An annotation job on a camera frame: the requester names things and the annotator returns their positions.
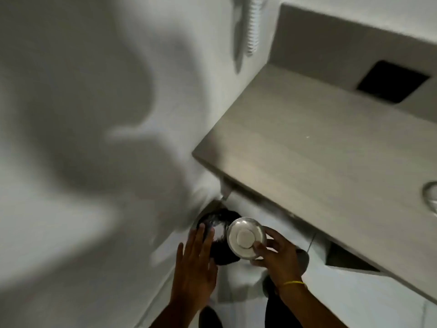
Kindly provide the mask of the person's black trousers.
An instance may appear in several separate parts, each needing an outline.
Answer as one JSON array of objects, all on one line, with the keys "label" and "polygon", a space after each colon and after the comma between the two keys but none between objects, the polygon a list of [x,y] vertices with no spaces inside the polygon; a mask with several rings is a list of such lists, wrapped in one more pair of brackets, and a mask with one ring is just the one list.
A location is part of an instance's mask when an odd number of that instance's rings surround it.
[{"label": "person's black trousers", "polygon": [[[279,297],[269,275],[264,278],[262,286],[263,293],[268,299],[264,321],[265,328],[303,328],[296,316]],[[223,324],[214,309],[207,306],[200,311],[198,328],[223,328]]]}]

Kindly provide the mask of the person's left hand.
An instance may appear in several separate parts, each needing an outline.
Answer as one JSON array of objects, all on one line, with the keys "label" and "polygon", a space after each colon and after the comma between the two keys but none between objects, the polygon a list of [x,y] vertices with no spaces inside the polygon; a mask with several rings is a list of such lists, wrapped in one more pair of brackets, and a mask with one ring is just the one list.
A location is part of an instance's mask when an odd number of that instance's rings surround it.
[{"label": "person's left hand", "polygon": [[194,259],[194,238],[197,229],[190,230],[185,247],[186,271],[177,272],[177,259],[173,275],[170,300],[179,297],[192,299],[203,308],[208,304],[216,284],[209,283],[210,248],[215,230],[211,228],[205,241],[207,242],[207,257],[204,261]]}]

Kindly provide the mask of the grey wooden counter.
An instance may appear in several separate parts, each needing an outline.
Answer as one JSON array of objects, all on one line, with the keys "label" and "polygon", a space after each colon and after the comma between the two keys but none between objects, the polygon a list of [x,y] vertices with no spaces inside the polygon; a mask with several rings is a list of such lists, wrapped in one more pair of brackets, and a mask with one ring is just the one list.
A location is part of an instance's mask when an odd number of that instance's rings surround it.
[{"label": "grey wooden counter", "polygon": [[193,150],[437,305],[437,124],[265,65]]}]

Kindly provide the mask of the person's right forearm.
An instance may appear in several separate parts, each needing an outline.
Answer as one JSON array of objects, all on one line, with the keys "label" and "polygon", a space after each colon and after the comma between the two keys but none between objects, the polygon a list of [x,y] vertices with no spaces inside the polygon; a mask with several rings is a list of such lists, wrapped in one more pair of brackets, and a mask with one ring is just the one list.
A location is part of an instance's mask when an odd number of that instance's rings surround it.
[{"label": "person's right forearm", "polygon": [[278,292],[303,328],[348,328],[309,289],[300,285],[291,285],[279,289]]}]

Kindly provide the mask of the person's right hand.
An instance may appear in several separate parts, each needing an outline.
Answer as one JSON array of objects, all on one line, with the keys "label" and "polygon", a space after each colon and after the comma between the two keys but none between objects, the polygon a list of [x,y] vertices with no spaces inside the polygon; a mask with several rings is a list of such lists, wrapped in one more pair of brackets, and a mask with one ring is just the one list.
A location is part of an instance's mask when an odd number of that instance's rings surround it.
[{"label": "person's right hand", "polygon": [[264,226],[266,247],[271,249],[271,261],[250,261],[257,267],[266,268],[276,289],[281,283],[301,280],[302,274],[298,264],[297,247],[276,230]]}]

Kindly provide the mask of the grey wooden back panel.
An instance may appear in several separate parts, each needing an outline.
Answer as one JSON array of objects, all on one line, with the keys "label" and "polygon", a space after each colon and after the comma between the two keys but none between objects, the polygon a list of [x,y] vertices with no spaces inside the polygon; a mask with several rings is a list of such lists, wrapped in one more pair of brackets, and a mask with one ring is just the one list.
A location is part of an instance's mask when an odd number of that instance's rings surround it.
[{"label": "grey wooden back panel", "polygon": [[282,5],[269,63],[437,124],[437,43]]}]

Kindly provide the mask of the clear glass vessel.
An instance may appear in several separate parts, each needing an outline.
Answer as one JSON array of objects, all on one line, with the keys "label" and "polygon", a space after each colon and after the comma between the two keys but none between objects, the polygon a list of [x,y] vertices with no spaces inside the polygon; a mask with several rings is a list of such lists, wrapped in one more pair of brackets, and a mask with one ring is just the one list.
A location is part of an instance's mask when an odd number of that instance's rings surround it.
[{"label": "clear glass vessel", "polygon": [[422,198],[427,209],[437,215],[437,181],[430,181],[423,185]]}]

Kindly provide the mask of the white waste bin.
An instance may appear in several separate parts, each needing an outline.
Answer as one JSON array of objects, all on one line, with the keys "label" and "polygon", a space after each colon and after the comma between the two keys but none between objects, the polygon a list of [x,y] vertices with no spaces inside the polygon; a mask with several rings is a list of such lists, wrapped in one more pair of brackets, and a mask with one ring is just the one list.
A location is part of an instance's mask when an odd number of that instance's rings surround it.
[{"label": "white waste bin", "polygon": [[[204,214],[221,208],[228,209],[222,201],[214,199],[201,211],[196,224]],[[214,303],[236,303],[261,297],[260,285],[266,274],[250,266],[248,260],[240,259],[217,267],[217,285],[212,294]]]}]

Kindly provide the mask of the yellow wristband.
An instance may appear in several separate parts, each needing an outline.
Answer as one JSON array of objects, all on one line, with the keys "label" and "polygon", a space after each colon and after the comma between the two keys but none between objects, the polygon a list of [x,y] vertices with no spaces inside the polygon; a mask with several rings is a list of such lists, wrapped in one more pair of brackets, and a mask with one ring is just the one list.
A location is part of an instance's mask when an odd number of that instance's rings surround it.
[{"label": "yellow wristband", "polygon": [[285,281],[284,283],[281,283],[280,286],[278,286],[277,288],[279,290],[279,289],[283,289],[284,287],[291,286],[291,285],[300,285],[300,286],[303,286],[306,289],[308,289],[307,285],[301,280]]}]

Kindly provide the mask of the round steel dish white centre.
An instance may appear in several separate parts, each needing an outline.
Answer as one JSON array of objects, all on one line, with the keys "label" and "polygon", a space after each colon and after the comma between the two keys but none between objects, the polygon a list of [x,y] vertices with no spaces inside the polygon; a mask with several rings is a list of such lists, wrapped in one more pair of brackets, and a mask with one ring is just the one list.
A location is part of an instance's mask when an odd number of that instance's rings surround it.
[{"label": "round steel dish white centre", "polygon": [[243,260],[254,260],[254,242],[266,245],[267,235],[264,227],[255,219],[241,217],[234,220],[227,228],[226,240],[233,254]]}]

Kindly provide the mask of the person's left forearm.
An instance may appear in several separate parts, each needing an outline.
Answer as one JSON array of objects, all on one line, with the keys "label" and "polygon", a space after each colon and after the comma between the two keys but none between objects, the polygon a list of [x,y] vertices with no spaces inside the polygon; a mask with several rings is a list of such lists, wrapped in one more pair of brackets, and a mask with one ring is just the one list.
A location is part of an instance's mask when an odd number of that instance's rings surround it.
[{"label": "person's left forearm", "polygon": [[203,307],[192,299],[176,298],[170,301],[149,328],[188,328],[201,309]]}]

